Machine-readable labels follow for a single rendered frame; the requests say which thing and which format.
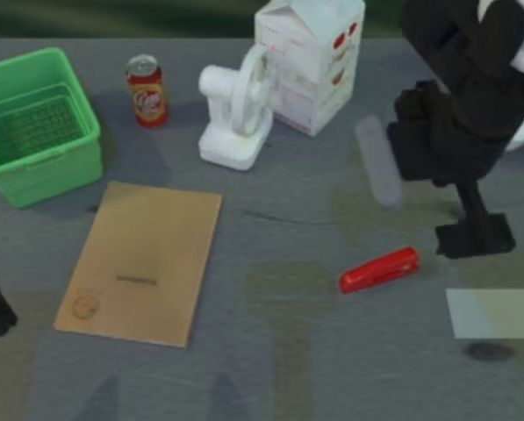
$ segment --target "plastic basket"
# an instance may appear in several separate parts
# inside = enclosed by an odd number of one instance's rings
[[[0,61],[0,192],[25,207],[99,179],[100,126],[65,53]]]

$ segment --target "carton top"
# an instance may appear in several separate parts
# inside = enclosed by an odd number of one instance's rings
[[[313,37],[329,41],[337,35],[338,26],[349,25],[364,10],[363,0],[272,0],[258,13],[296,15]]]

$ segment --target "white appliance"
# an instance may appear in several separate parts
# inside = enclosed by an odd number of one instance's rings
[[[199,77],[211,122],[199,140],[201,158],[237,170],[248,170],[262,150],[271,127],[269,102],[276,69],[265,46],[254,45],[240,70],[209,66]]]

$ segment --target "white carton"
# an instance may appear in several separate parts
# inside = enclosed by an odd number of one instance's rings
[[[276,118],[315,136],[353,94],[363,0],[272,0],[255,14],[255,42],[278,65]]]

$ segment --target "gray countertop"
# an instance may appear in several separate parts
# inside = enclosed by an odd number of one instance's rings
[[[524,341],[484,362],[453,339],[445,289],[524,288],[524,149],[482,189],[518,242],[504,256],[435,255],[454,219],[451,189],[405,186],[402,210],[372,200],[355,121],[392,119],[402,89],[431,77],[401,40],[363,43],[351,103],[310,139],[276,123],[255,168],[199,159],[208,121],[197,90],[209,64],[237,68],[249,40],[0,40],[0,59],[65,50],[104,128],[98,183],[26,210],[0,197],[0,284],[19,325],[0,339],[0,421],[524,421]],[[135,54],[165,72],[169,124],[134,123],[124,70]],[[55,332],[52,323],[109,180],[224,195],[185,349]],[[405,245],[412,277],[341,296],[346,268]],[[288,294],[288,303],[266,297]]]

